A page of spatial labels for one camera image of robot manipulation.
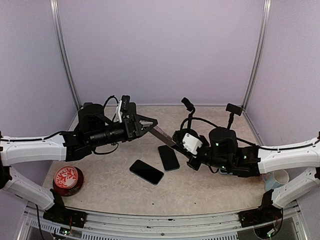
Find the clear case phone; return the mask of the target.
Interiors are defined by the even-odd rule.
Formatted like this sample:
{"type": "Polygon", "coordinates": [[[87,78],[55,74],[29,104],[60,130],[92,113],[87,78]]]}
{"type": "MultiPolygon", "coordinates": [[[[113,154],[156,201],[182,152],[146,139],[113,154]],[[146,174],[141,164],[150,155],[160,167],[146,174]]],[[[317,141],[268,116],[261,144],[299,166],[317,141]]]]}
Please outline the clear case phone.
{"type": "Polygon", "coordinates": [[[170,135],[168,135],[165,131],[163,131],[160,127],[154,126],[149,132],[173,150],[178,151],[187,158],[191,156],[190,153],[188,153],[184,148],[182,148],[180,145],[174,142],[173,138],[170,135]]]}

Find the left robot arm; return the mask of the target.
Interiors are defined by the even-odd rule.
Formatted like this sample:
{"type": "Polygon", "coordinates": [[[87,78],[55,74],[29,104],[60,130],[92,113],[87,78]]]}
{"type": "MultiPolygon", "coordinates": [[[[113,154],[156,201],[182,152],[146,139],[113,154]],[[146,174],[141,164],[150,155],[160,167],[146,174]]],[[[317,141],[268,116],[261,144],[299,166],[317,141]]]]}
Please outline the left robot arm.
{"type": "Polygon", "coordinates": [[[59,131],[47,137],[5,137],[0,140],[0,188],[36,204],[63,223],[70,218],[62,197],[18,173],[13,165],[37,161],[72,162],[97,154],[108,144],[133,141],[152,130],[158,121],[137,114],[135,103],[121,101],[116,108],[118,120],[105,116],[104,106],[86,102],[78,111],[73,131],[59,131]]]}

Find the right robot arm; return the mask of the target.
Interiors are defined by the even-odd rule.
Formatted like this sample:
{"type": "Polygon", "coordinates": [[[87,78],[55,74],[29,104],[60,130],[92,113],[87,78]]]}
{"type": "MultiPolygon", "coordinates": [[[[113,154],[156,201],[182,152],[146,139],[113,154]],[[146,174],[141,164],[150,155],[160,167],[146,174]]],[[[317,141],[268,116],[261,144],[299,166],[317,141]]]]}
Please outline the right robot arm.
{"type": "Polygon", "coordinates": [[[177,148],[189,158],[187,165],[195,171],[200,165],[206,165],[234,176],[249,178],[306,167],[293,180],[264,193],[261,206],[255,212],[260,222],[268,221],[275,214],[275,208],[284,208],[320,184],[319,138],[291,145],[258,146],[249,143],[247,147],[239,147],[240,138],[234,130],[216,127],[208,136],[206,139],[186,128],[175,131],[172,136],[177,148]]]}

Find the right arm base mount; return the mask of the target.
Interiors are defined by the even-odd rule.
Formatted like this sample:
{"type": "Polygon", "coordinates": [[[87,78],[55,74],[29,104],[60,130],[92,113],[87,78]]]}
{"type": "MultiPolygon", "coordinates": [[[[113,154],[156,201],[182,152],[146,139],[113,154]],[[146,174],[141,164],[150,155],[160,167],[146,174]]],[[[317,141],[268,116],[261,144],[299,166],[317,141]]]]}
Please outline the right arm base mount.
{"type": "Polygon", "coordinates": [[[264,223],[281,219],[283,216],[283,209],[270,207],[265,209],[250,209],[238,213],[239,221],[242,228],[256,226],[264,223]]]}

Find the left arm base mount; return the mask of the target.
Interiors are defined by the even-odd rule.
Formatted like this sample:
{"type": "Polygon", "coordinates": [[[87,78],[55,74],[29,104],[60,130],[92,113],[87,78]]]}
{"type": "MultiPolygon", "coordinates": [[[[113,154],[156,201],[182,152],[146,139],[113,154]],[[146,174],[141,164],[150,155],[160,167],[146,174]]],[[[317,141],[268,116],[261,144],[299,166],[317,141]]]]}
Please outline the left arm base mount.
{"type": "Polygon", "coordinates": [[[69,227],[83,228],[87,219],[87,213],[55,204],[50,209],[44,211],[43,218],[69,227]]]}

